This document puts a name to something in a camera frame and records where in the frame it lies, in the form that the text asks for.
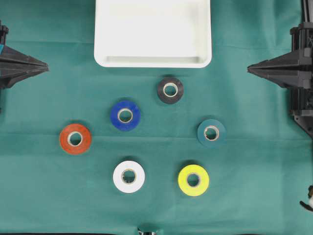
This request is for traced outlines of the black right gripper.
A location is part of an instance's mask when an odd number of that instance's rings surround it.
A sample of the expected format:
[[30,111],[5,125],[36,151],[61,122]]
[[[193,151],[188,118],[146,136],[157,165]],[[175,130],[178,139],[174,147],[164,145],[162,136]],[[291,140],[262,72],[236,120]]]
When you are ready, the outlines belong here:
[[[247,71],[292,89],[291,110],[295,116],[313,115],[313,24],[301,23],[291,29],[292,52],[247,67]],[[295,70],[269,70],[295,68]]]

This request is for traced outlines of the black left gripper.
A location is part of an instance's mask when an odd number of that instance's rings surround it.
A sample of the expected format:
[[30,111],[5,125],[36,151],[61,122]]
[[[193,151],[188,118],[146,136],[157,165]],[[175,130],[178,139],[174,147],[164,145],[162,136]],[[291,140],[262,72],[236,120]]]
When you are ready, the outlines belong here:
[[[6,46],[6,36],[9,28],[0,23],[0,94],[5,88],[13,87],[17,82],[48,71],[48,64],[32,56],[25,55]],[[8,70],[17,66],[39,66],[40,69]]]

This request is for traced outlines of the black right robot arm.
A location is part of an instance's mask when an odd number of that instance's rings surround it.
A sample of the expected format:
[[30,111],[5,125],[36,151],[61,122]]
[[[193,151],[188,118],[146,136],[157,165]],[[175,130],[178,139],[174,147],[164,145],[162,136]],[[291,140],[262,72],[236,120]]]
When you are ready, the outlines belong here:
[[247,71],[289,89],[294,121],[313,136],[313,23],[290,30],[291,52],[253,64]]

